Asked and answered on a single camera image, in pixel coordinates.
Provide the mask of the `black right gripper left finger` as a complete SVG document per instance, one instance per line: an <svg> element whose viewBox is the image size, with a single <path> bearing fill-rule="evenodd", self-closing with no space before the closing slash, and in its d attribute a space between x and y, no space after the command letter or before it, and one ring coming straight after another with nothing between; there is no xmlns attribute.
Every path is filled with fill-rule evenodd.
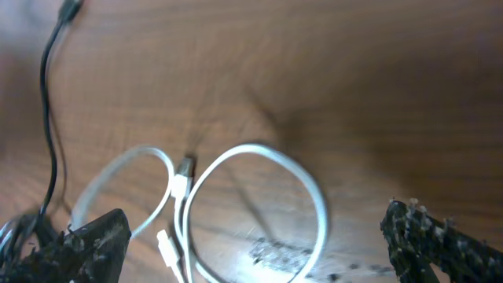
<svg viewBox="0 0 503 283"><path fill-rule="evenodd" d="M7 268L1 281L117 283L131 235L123 210L113 209Z"/></svg>

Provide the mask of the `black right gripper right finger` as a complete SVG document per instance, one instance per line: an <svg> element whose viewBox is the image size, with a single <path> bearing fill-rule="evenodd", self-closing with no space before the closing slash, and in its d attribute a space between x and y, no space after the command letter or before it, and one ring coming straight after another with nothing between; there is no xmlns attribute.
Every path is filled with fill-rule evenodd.
<svg viewBox="0 0 503 283"><path fill-rule="evenodd" d="M437 282L437 266L451 282L501 282L502 252L432 218L424 206L391 200L380 230L399 282Z"/></svg>

